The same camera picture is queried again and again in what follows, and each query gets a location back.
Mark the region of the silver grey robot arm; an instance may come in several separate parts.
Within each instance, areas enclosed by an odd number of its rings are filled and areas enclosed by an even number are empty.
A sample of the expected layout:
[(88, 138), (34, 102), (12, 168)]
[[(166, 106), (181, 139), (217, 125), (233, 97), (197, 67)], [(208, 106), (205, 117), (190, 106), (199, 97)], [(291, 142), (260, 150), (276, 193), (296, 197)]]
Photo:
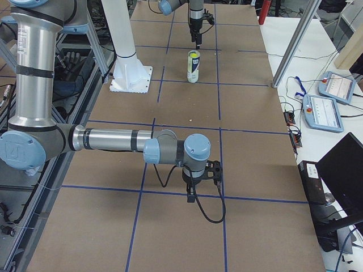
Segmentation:
[(188, 25), (191, 41), (196, 49), (202, 44), (201, 29), (204, 20), (204, 1), (202, 0), (161, 0), (158, 1), (158, 9), (163, 15), (170, 15), (179, 7), (188, 5)]
[(86, 1), (12, 1), (11, 15), (18, 25), (16, 110), (1, 136), (1, 159), (28, 170), (68, 151), (140, 152), (149, 164), (182, 168), (187, 200), (197, 201), (196, 185), (208, 178), (206, 136), (179, 140), (171, 130), (94, 129), (53, 121), (56, 38), (66, 27), (87, 31)]

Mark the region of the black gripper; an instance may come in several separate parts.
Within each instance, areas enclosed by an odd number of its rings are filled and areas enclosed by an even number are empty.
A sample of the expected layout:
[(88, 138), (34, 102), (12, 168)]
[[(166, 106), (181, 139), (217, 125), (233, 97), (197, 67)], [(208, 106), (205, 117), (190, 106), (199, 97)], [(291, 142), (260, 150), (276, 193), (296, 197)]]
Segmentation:
[(202, 34), (200, 33), (200, 29), (202, 28), (202, 21), (202, 18), (189, 18), (189, 29), (191, 32), (192, 42), (195, 43), (195, 48), (199, 48), (202, 44)]
[(182, 179), (187, 184), (187, 202), (195, 203), (196, 196), (193, 189), (193, 184), (197, 185), (202, 180), (210, 180), (212, 177), (209, 176), (208, 167), (200, 171), (189, 170), (188, 167), (184, 167), (182, 170)]

